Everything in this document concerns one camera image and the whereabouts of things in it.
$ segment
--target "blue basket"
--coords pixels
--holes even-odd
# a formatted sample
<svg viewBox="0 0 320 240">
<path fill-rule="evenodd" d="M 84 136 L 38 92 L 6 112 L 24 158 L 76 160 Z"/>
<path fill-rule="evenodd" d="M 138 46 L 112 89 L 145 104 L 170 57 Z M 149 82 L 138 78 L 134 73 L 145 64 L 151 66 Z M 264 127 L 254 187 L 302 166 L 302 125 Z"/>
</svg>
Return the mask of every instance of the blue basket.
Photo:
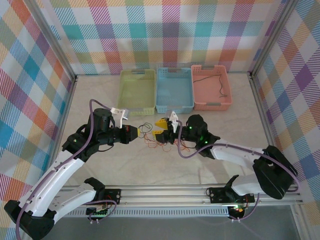
<svg viewBox="0 0 320 240">
<path fill-rule="evenodd" d="M 194 108 L 194 92 L 191 68 L 157 69 L 155 107 L 164 114 L 173 110 L 177 114 L 189 114 Z"/>
</svg>

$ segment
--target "plaid backdrop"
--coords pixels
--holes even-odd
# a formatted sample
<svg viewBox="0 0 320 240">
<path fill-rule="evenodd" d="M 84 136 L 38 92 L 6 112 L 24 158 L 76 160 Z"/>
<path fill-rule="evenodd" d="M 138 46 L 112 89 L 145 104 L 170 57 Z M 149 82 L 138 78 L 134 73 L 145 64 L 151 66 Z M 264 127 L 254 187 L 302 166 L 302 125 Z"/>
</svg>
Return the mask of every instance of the plaid backdrop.
<svg viewBox="0 0 320 240">
<path fill-rule="evenodd" d="M 298 170 L 320 236 L 320 1 L 300 0 L 257 83 L 277 146 Z"/>
<path fill-rule="evenodd" d="M 247 72 L 285 0 L 37 2 L 76 73 L 119 74 L 191 64 Z"/>
<path fill-rule="evenodd" d="M 42 176 L 71 80 L 22 0 L 0 0 L 0 239 L 16 239 L 4 211 Z"/>
</svg>

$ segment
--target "floor surface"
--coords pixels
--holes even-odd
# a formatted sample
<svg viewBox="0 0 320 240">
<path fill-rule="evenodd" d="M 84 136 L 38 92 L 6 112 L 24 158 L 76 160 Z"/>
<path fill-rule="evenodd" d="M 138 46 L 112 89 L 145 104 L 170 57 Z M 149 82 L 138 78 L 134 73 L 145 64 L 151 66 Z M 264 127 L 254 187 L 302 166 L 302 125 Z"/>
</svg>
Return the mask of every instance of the floor surface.
<svg viewBox="0 0 320 240">
<path fill-rule="evenodd" d="M 228 77 L 233 98 L 230 108 L 227 111 L 193 111 L 191 114 L 200 114 L 207 122 L 209 131 L 227 141 L 248 147 L 267 147 L 247 75 L 231 73 Z M 108 107 L 117 106 L 119 83 L 119 75 L 79 76 L 61 145 L 69 135 L 87 123 L 90 99 L 96 99 Z M 178 115 L 183 123 L 189 116 L 190 114 Z M 154 124 L 163 117 L 164 114 L 157 113 L 131 116 L 125 123 L 138 127 L 145 122 Z M 170 151 L 165 152 L 161 147 L 149 148 L 140 138 L 128 145 L 115 144 L 112 150 L 91 156 L 66 185 L 77 186 L 90 177 L 95 177 L 106 185 L 224 184 L 233 175 L 252 173 L 236 164 L 200 155 L 182 159 L 175 145 L 167 145 L 164 150 Z M 191 152 L 184 150 L 182 153 L 189 155 Z"/>
</svg>

